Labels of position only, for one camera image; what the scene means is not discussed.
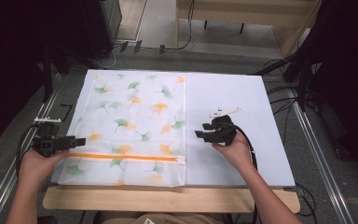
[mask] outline orange leaf print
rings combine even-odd
[[[167,125],[164,125],[162,128],[161,128],[161,133],[169,133],[171,131],[171,124],[167,124]]]
[[[111,86],[104,86],[103,89],[105,91],[113,91],[113,87],[111,87]]]
[[[160,184],[162,182],[162,175],[152,174],[148,178],[148,181],[152,184]]]
[[[172,144],[173,142],[169,143],[168,145],[164,145],[164,144],[159,144],[159,150],[161,150],[162,153],[164,153],[165,155],[172,155],[172,151],[170,148],[170,144]]]
[[[142,102],[141,98],[136,96],[131,97],[130,101],[132,102],[133,105],[138,105]]]
[[[117,181],[115,181],[115,182],[113,182],[113,186],[122,186],[122,185],[125,185],[126,183],[124,182],[124,180],[122,180],[122,179],[119,179],[119,180],[117,180]]]
[[[168,108],[168,105],[164,104],[164,103],[158,103],[153,105],[153,112],[154,113],[160,113],[162,109]]]
[[[132,146],[130,145],[123,145],[121,147],[119,147],[118,149],[116,149],[116,153],[121,153],[121,154],[126,154],[127,152],[132,150]]]
[[[92,135],[89,137],[89,139],[90,139],[91,141],[96,141],[96,140],[101,139],[102,137],[103,137],[102,134],[100,134],[100,133],[95,133],[94,131],[92,131]]]
[[[131,123],[128,123],[127,126],[126,126],[126,128],[127,128],[128,130],[134,130],[134,129],[136,128],[136,126],[133,125],[133,124],[131,124]]]
[[[186,77],[178,77],[178,78],[176,79],[176,82],[184,83],[184,82],[186,82]]]

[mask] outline wooden table edge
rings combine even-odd
[[[292,212],[300,210],[295,191],[273,191]],[[43,200],[47,209],[167,213],[251,213],[254,203],[245,188],[141,186],[54,186],[48,188]]]

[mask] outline white table surface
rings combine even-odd
[[[88,74],[116,74],[118,70],[89,70]],[[120,70],[125,75],[152,73],[155,76],[186,77],[186,153],[188,186],[245,186],[238,172],[210,143],[197,138],[202,123],[218,107],[240,107],[232,121],[248,135],[255,149],[259,173],[272,187],[292,187],[295,180],[288,163],[261,77],[193,72]],[[52,182],[56,182],[56,167]]]

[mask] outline hand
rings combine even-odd
[[[55,164],[65,158],[68,152],[69,150],[65,150],[49,158],[41,156],[34,150],[25,153],[19,171],[19,186],[31,192],[38,192],[53,171]]]
[[[229,146],[224,147],[217,143],[212,143],[212,147],[222,153],[237,170],[241,165],[252,165],[249,144],[246,138],[239,132],[237,132]]]

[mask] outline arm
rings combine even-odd
[[[7,224],[37,223],[37,192],[48,178],[54,165],[67,154],[68,151],[65,150],[50,158],[45,158],[31,150],[24,155],[18,186],[7,216]]]
[[[231,145],[227,147],[216,143],[212,146],[226,157],[245,180],[263,223],[301,223],[254,168],[249,145],[241,133],[237,133]]]

